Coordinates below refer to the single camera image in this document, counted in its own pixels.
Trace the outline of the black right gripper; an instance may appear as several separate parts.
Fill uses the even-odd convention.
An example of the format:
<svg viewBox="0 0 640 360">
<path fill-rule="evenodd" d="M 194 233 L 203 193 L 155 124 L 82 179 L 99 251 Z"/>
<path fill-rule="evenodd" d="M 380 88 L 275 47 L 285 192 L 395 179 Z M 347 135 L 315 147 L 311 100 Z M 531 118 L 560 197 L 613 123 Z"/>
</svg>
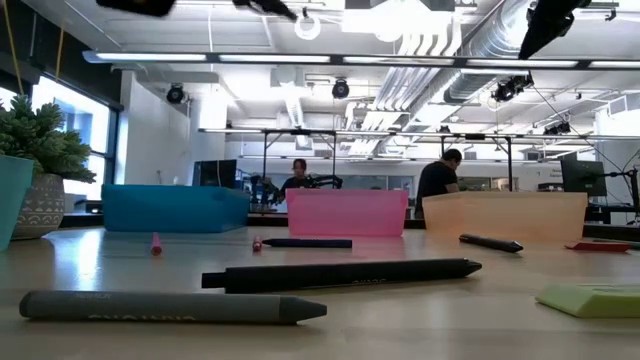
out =
<svg viewBox="0 0 640 360">
<path fill-rule="evenodd" d="M 592 0 L 534 0 L 527 10 L 528 29 L 524 35 L 518 55 L 527 60 L 558 37 L 566 35 L 574 22 L 572 13 L 576 8 L 585 8 Z"/>
</svg>

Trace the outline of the black crayon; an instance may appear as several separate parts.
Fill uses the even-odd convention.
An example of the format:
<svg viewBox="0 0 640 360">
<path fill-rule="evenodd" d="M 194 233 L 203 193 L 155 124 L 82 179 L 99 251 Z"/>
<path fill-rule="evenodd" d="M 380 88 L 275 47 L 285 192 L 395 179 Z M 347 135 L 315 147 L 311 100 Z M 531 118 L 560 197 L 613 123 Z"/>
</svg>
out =
<svg viewBox="0 0 640 360">
<path fill-rule="evenodd" d="M 476 245 L 508 253 L 518 253 L 524 249 L 524 247 L 516 241 L 499 240 L 471 234 L 460 235 L 459 241 L 461 243 Z"/>
</svg>

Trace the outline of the red eraser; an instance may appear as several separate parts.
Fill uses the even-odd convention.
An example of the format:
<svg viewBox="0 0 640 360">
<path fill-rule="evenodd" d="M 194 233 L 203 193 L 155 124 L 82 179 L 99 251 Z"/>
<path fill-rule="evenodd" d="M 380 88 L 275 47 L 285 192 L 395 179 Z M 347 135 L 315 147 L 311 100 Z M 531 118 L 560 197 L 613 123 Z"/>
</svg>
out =
<svg viewBox="0 0 640 360">
<path fill-rule="evenodd" d="M 624 253 L 630 250 L 631 246 L 616 242 L 573 242 L 566 244 L 565 248 L 574 251 Z"/>
</svg>

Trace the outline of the navy blue pen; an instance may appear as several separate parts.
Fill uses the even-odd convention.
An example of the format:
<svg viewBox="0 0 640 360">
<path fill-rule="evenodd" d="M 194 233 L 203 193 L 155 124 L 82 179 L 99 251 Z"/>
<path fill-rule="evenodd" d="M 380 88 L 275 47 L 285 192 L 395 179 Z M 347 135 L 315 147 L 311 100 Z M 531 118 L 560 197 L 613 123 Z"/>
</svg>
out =
<svg viewBox="0 0 640 360">
<path fill-rule="evenodd" d="M 262 241 L 263 245 L 279 248 L 332 248 L 351 249 L 353 243 L 348 239 L 294 239 L 273 238 Z"/>
</svg>

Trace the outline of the yellow-green eraser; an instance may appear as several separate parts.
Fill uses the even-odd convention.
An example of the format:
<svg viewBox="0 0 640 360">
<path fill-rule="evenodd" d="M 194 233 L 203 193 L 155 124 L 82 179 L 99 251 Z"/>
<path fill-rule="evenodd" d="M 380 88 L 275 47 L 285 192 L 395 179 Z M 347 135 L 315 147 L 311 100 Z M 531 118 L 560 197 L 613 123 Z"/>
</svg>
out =
<svg viewBox="0 0 640 360">
<path fill-rule="evenodd" d="M 640 285 L 549 285 L 535 299 L 577 318 L 640 318 Z"/>
</svg>

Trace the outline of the black pen with print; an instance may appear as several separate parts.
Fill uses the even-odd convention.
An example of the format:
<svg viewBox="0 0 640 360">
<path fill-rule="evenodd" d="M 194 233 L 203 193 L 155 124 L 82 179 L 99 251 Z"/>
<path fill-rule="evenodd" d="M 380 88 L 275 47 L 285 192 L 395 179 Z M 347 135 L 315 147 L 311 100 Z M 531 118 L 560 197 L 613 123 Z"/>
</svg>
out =
<svg viewBox="0 0 640 360">
<path fill-rule="evenodd" d="M 203 289 L 254 294 L 311 288 L 465 278 L 482 268 L 466 258 L 410 261 L 229 267 L 201 275 Z"/>
</svg>

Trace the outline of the overhead LED light bar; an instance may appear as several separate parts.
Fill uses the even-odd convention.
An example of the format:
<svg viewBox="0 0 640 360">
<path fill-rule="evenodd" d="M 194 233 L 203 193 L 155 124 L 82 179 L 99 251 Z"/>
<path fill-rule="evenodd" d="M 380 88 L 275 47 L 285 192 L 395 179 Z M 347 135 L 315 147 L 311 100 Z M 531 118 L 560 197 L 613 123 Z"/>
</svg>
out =
<svg viewBox="0 0 640 360">
<path fill-rule="evenodd" d="M 288 53 L 150 53 L 84 51 L 85 61 L 98 63 L 168 63 L 234 65 L 319 65 L 362 67 L 424 67 L 452 69 L 514 69 L 572 71 L 640 71 L 640 60 L 533 59 L 459 56 L 399 56 Z"/>
</svg>

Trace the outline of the black computer monitor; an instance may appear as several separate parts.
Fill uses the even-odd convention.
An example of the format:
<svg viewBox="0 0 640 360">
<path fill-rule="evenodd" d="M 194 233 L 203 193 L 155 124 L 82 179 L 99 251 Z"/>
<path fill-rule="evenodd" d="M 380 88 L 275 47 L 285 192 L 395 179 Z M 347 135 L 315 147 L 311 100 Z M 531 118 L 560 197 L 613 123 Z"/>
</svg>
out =
<svg viewBox="0 0 640 360">
<path fill-rule="evenodd" d="M 589 197 L 607 195 L 602 162 L 562 160 L 560 164 L 565 192 L 586 193 Z"/>
<path fill-rule="evenodd" d="M 196 161 L 193 169 L 193 186 L 236 187 L 236 160 Z"/>
</svg>

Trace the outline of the person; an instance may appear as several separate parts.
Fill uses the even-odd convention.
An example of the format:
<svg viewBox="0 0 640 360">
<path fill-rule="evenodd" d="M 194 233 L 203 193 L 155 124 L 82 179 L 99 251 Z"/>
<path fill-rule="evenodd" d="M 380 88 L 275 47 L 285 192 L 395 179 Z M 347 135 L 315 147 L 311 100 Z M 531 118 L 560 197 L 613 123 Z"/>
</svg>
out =
<svg viewBox="0 0 640 360">
<path fill-rule="evenodd" d="M 414 215 L 416 218 L 423 218 L 422 200 L 424 198 L 459 192 L 456 170 L 461 161 L 461 152 L 457 149 L 449 149 L 443 153 L 439 160 L 423 168 L 415 200 Z"/>
<path fill-rule="evenodd" d="M 293 176 L 288 178 L 280 189 L 280 201 L 286 198 L 286 191 L 292 188 L 316 188 L 316 183 L 306 175 L 305 159 L 295 159 L 292 166 Z"/>
</svg>

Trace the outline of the translucent orange plastic bin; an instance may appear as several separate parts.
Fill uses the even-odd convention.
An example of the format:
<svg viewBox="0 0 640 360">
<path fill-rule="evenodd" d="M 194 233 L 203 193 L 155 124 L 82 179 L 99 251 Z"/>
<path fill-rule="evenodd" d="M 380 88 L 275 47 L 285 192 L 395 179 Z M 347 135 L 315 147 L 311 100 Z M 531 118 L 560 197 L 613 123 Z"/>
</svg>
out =
<svg viewBox="0 0 640 360">
<path fill-rule="evenodd" d="M 583 237 L 588 197 L 565 192 L 457 192 L 422 200 L 426 231 L 529 243 Z"/>
</svg>

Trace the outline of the translucent pink plastic bin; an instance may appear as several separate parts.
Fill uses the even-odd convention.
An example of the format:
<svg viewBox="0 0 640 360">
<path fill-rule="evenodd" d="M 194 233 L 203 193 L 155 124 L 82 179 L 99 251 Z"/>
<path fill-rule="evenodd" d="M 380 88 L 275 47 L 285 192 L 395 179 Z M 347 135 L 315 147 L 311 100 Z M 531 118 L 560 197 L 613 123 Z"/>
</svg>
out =
<svg viewBox="0 0 640 360">
<path fill-rule="evenodd" d="M 286 203 L 292 235 L 400 237 L 408 192 L 294 188 Z"/>
</svg>

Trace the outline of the blue plastic bin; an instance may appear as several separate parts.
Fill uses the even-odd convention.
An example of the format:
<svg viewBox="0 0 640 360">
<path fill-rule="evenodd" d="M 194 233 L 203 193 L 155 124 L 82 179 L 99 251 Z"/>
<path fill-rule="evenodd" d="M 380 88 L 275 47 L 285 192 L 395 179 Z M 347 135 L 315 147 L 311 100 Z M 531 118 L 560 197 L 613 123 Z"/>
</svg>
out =
<svg viewBox="0 0 640 360">
<path fill-rule="evenodd" d="M 244 227 L 250 197 L 215 186 L 104 185 L 104 227 L 115 232 L 223 233 Z"/>
</svg>

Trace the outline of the translucent teal plastic bin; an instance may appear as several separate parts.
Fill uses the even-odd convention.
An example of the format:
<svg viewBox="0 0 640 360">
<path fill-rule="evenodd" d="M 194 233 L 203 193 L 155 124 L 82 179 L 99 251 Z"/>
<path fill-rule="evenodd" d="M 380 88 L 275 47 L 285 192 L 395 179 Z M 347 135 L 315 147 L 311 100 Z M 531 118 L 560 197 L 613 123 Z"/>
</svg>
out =
<svg viewBox="0 0 640 360">
<path fill-rule="evenodd" d="M 30 159 L 0 155 L 0 252 L 9 246 L 33 168 Z"/>
</svg>

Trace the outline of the grey crayon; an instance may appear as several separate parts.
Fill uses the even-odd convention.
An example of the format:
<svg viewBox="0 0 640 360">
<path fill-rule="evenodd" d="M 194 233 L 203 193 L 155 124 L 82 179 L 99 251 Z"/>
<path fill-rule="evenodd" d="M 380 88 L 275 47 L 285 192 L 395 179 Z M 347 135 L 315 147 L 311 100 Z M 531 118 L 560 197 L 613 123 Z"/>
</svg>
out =
<svg viewBox="0 0 640 360">
<path fill-rule="evenodd" d="M 47 321 L 296 324 L 327 306 L 296 296 L 106 291 L 30 291 L 22 317 Z"/>
</svg>

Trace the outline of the silver ventilation duct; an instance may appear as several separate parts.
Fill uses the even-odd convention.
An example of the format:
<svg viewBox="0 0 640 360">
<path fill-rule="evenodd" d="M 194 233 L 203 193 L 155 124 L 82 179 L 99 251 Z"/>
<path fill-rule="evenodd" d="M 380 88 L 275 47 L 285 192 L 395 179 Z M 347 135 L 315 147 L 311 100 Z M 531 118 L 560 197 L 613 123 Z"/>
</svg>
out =
<svg viewBox="0 0 640 360">
<path fill-rule="evenodd" d="M 504 0 L 479 30 L 458 51 L 463 57 L 516 58 L 528 29 L 527 10 L 534 0 Z M 452 81 L 443 94 L 446 103 L 470 100 L 496 78 L 493 74 L 451 72 Z"/>
</svg>

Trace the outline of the black metal rig frame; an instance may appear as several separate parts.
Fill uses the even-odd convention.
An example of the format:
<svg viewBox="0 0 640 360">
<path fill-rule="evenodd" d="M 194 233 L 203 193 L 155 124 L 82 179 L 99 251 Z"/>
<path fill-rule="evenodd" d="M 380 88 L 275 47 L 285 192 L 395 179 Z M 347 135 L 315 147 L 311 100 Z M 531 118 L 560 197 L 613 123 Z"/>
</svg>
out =
<svg viewBox="0 0 640 360">
<path fill-rule="evenodd" d="M 499 135 L 499 134 L 484 134 L 484 133 L 440 133 L 440 132 L 398 132 L 398 131 L 349 131 L 349 130 L 320 130 L 320 129 L 262 129 L 258 130 L 259 133 L 264 135 L 263 146 L 263 173 L 266 173 L 266 155 L 268 148 L 268 136 L 270 134 L 288 134 L 292 136 L 304 135 L 329 135 L 334 138 L 333 143 L 329 143 L 335 147 L 337 138 L 339 136 L 364 136 L 364 137 L 417 137 L 417 138 L 439 138 L 441 144 L 441 150 L 444 151 L 443 146 L 447 138 L 461 138 L 467 141 L 483 141 L 492 140 L 496 145 L 500 145 L 497 140 L 504 139 L 507 147 L 503 150 L 507 154 L 507 166 L 508 166 L 508 190 L 512 192 L 514 190 L 513 181 L 513 156 L 512 156 L 512 140 L 515 135 Z"/>
</svg>

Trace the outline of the black aluminium table frame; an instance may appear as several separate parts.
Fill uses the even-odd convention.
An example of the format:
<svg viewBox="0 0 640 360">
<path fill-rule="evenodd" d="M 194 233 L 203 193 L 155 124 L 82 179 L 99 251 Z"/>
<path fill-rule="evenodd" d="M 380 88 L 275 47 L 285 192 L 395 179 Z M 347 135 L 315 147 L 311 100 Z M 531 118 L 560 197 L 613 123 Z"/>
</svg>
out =
<svg viewBox="0 0 640 360">
<path fill-rule="evenodd" d="M 247 222 L 249 226 L 286 227 L 288 220 L 285 215 L 250 215 Z M 102 214 L 77 213 L 63 216 L 59 225 L 60 229 L 100 227 L 104 225 Z M 640 227 L 585 224 L 583 236 L 587 238 L 599 238 L 618 241 L 640 243 Z"/>
</svg>

